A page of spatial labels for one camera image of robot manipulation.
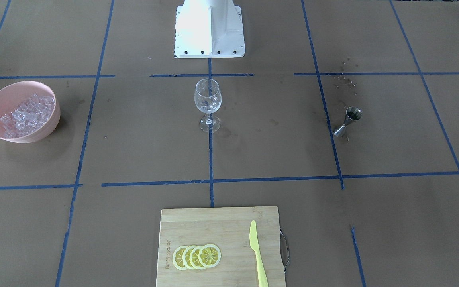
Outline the steel cocktail jigger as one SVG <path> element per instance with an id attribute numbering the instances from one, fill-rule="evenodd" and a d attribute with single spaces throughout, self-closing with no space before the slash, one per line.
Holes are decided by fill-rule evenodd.
<path id="1" fill-rule="evenodd" d="M 359 121 L 362 118 L 362 114 L 363 113 L 360 108 L 354 106 L 348 107 L 348 109 L 345 111 L 345 119 L 343 124 L 333 131 L 333 135 L 340 138 L 343 137 L 348 126 L 354 122 Z"/>

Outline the yellow plastic knife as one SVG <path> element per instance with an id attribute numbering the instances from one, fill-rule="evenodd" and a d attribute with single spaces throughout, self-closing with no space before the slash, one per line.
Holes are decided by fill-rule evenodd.
<path id="1" fill-rule="evenodd" d="M 255 253 L 255 265 L 256 265 L 258 286 L 259 287 L 269 287 L 267 275 L 266 275 L 265 268 L 264 268 L 263 261 L 262 261 L 259 240 L 257 238 L 257 224 L 255 220 L 252 220 L 250 222 L 248 236 L 249 236 L 250 248 Z"/>

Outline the clear ice cubes pile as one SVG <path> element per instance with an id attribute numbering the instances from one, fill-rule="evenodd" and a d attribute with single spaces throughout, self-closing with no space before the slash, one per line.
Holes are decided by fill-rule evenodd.
<path id="1" fill-rule="evenodd" d="M 40 129 L 52 116 L 56 100 L 34 93 L 15 109 L 0 117 L 4 138 L 21 138 Z"/>

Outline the clear wine glass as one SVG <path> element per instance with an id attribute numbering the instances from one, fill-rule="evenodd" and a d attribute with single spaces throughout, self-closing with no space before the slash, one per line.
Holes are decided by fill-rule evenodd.
<path id="1" fill-rule="evenodd" d="M 215 132 L 220 128 L 221 119 L 214 113 L 222 105 L 222 91 L 214 79 L 201 79 L 196 84 L 194 102 L 197 109 L 204 113 L 199 127 L 204 132 Z"/>

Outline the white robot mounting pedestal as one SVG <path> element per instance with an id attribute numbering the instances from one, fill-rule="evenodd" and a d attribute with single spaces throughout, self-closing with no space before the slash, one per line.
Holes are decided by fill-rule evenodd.
<path id="1" fill-rule="evenodd" d="M 245 56 L 242 10 L 232 0 L 186 0 L 175 16 L 175 58 Z"/>

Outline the bamboo cutting board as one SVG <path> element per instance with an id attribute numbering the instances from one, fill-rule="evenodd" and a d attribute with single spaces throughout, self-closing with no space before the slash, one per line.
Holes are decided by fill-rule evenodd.
<path id="1" fill-rule="evenodd" d="M 279 211 L 275 206 L 164 209 L 161 211 L 157 287 L 257 287 L 255 253 L 249 227 L 257 224 L 261 258 L 270 287 L 286 286 L 280 248 Z M 178 270 L 173 252 L 179 246 L 217 245 L 219 264 Z"/>

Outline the lemon slice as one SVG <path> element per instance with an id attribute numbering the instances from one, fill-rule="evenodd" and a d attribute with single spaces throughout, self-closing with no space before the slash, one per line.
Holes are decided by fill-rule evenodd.
<path id="1" fill-rule="evenodd" d="M 206 244 L 200 248 L 198 253 L 199 263 L 206 268 L 212 268 L 219 264 L 222 259 L 222 252 L 215 244 Z"/>
<path id="2" fill-rule="evenodd" d="M 190 260 L 190 265 L 194 269 L 206 269 L 206 266 L 202 264 L 202 261 L 199 258 L 200 253 L 202 253 L 202 250 L 204 249 L 203 246 L 197 246 L 192 249 L 190 252 L 189 260 Z"/>
<path id="3" fill-rule="evenodd" d="M 176 269 L 181 270 L 181 271 L 188 269 L 188 267 L 186 266 L 183 260 L 184 251 L 186 249 L 187 249 L 187 246 L 183 245 L 183 246 L 179 246 L 173 252 L 173 265 Z"/>
<path id="4" fill-rule="evenodd" d="M 198 246 L 197 245 L 187 246 L 182 254 L 182 261 L 183 261 L 185 268 L 187 269 L 196 269 L 195 267 L 193 267 L 193 264 L 191 262 L 191 256 L 190 256 L 193 249 L 195 249 L 196 247 Z"/>

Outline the pink bowl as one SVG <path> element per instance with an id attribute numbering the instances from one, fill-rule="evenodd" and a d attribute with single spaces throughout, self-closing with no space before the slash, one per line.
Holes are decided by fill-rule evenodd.
<path id="1" fill-rule="evenodd" d="M 50 87 L 20 81 L 0 90 L 0 139 L 29 143 L 51 134 L 60 119 L 60 106 Z"/>

